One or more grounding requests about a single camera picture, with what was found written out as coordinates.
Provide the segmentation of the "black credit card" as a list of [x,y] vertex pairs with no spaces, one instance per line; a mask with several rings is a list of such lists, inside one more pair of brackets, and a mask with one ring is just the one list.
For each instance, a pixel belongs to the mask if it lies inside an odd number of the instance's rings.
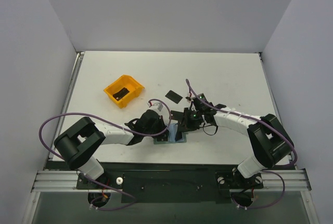
[[171,100],[172,102],[179,104],[180,101],[183,99],[183,97],[179,94],[177,94],[176,92],[169,90],[166,95],[166,98],[168,98],[169,100]]
[[184,112],[171,110],[171,119],[177,122],[182,122],[184,119]]
[[183,127],[180,124],[177,124],[176,134],[175,134],[175,142],[181,143],[186,142],[186,136],[184,135]]
[[112,96],[116,101],[120,101],[129,93],[130,91],[126,87],[123,87],[118,92],[114,93]]

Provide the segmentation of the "yellow plastic bin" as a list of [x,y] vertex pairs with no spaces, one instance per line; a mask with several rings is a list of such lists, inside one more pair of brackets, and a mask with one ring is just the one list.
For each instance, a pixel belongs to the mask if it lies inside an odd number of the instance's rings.
[[104,93],[120,109],[125,108],[133,99],[137,98],[144,90],[130,75],[122,75],[104,89]]

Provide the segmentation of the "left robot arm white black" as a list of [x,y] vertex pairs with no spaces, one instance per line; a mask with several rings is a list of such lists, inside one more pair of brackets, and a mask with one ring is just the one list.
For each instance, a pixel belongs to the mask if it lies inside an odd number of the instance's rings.
[[87,175],[89,183],[97,189],[106,185],[107,175],[102,165],[93,157],[97,149],[106,144],[132,146],[144,137],[165,138],[168,125],[157,110],[147,110],[140,118],[115,127],[94,123],[85,116],[56,138],[54,145],[62,159],[72,170]]

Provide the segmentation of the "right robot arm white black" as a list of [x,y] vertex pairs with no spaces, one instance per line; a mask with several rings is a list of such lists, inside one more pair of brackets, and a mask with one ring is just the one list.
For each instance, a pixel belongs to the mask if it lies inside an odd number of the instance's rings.
[[251,177],[260,171],[274,167],[294,148],[276,116],[252,116],[223,104],[214,106],[197,98],[192,99],[190,107],[181,113],[178,132],[198,130],[206,124],[214,126],[216,130],[228,128],[249,138],[253,154],[243,160],[232,175],[233,183],[238,187],[246,186]]

